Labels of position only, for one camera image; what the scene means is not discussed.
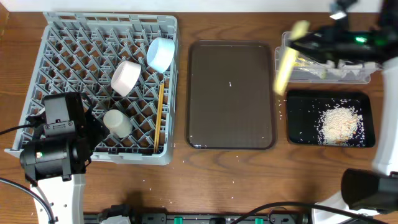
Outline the green yellow snack wrapper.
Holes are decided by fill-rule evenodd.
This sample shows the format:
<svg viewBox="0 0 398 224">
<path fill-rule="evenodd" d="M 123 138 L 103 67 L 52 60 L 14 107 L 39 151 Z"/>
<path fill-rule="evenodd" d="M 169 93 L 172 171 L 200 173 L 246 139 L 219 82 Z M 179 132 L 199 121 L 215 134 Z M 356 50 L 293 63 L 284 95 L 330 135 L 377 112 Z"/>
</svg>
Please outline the green yellow snack wrapper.
<svg viewBox="0 0 398 224">
<path fill-rule="evenodd" d="M 294 71 L 308 72 L 312 75 L 325 79 L 327 75 L 327 69 L 324 64 L 312 61 L 304 57 L 297 57 L 294 62 Z"/>
</svg>

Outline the yellow plate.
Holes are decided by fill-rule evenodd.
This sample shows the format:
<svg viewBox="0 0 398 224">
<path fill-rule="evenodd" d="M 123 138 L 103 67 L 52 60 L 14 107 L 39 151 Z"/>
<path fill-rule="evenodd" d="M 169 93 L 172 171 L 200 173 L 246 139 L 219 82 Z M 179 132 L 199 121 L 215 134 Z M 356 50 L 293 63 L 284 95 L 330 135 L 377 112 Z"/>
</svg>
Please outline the yellow plate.
<svg viewBox="0 0 398 224">
<path fill-rule="evenodd" d="M 307 33 L 309 26 L 309 21 L 297 21 L 292 27 L 290 40 L 303 37 Z M 298 54 L 299 52 L 297 50 L 289 47 L 288 44 L 285 45 L 273 86 L 274 92 L 280 96 L 283 96 L 285 93 Z"/>
</svg>

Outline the light blue bowl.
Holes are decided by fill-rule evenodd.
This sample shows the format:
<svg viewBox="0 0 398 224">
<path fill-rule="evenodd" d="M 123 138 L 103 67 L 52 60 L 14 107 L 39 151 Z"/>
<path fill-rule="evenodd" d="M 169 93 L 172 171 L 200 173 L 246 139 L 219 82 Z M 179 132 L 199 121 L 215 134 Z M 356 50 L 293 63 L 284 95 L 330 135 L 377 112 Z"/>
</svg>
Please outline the light blue bowl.
<svg viewBox="0 0 398 224">
<path fill-rule="evenodd" d="M 158 37 L 152 41 L 147 52 L 148 66 L 158 73 L 164 73 L 172 63 L 175 42 L 172 39 Z"/>
</svg>

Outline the white pink bowl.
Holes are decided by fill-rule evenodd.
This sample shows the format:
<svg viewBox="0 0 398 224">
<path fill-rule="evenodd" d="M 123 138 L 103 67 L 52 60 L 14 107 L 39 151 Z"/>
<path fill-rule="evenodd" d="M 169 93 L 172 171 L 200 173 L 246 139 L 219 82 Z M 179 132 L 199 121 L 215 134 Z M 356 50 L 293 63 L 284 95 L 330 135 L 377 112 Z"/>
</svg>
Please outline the white pink bowl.
<svg viewBox="0 0 398 224">
<path fill-rule="evenodd" d="M 111 79 L 111 87 L 122 97 L 127 96 L 134 88 L 141 74 L 141 66 L 137 63 L 121 62 Z"/>
</svg>

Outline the cream white cup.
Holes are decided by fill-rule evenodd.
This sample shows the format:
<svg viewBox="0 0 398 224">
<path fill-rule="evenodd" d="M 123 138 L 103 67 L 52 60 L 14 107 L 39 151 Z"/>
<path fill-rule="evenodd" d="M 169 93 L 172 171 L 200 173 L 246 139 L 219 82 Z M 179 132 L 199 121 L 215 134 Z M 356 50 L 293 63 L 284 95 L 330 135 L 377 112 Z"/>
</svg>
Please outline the cream white cup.
<svg viewBox="0 0 398 224">
<path fill-rule="evenodd" d="M 132 131 L 132 123 L 129 117 L 119 110 L 109 110 L 103 117 L 104 125 L 118 138 L 125 138 Z"/>
</svg>

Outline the white tissue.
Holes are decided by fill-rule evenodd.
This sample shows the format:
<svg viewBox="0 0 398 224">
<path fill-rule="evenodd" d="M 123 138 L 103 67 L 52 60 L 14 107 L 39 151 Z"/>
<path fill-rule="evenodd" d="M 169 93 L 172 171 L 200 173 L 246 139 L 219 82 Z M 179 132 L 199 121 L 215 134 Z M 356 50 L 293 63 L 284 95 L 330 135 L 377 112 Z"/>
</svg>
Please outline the white tissue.
<svg viewBox="0 0 398 224">
<path fill-rule="evenodd" d="M 332 61 L 327 61 L 325 64 L 326 71 L 337 77 L 344 78 L 352 72 L 354 75 L 358 75 L 360 70 L 363 68 L 363 64 L 348 64 L 348 61 L 340 60 L 337 64 Z"/>
</svg>

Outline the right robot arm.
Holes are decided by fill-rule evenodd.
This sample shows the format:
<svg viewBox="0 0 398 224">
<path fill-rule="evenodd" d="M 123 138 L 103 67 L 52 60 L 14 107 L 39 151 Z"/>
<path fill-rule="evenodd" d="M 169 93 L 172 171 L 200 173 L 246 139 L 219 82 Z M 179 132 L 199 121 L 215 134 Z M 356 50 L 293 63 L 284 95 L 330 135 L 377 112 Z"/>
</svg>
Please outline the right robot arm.
<svg viewBox="0 0 398 224">
<path fill-rule="evenodd" d="M 312 223 L 376 223 L 375 215 L 397 211 L 397 0 L 384 0 L 377 29 L 365 32 L 349 30 L 347 10 L 353 3 L 335 1 L 330 6 L 330 16 L 335 20 L 332 26 L 323 26 L 289 43 L 291 49 L 320 63 L 378 63 L 384 79 L 382 123 L 373 169 L 346 170 L 341 190 L 312 205 Z"/>
</svg>

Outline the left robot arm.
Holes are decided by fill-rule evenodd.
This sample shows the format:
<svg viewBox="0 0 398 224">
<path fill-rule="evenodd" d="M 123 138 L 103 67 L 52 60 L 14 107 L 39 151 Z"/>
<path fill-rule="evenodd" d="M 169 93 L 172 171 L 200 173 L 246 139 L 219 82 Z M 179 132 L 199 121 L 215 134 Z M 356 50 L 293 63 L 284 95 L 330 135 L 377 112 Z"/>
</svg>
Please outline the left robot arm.
<svg viewBox="0 0 398 224">
<path fill-rule="evenodd" d="M 44 112 L 30 116 L 32 139 L 19 156 L 40 223 L 83 223 L 85 173 L 107 129 L 79 92 L 44 97 Z"/>
</svg>

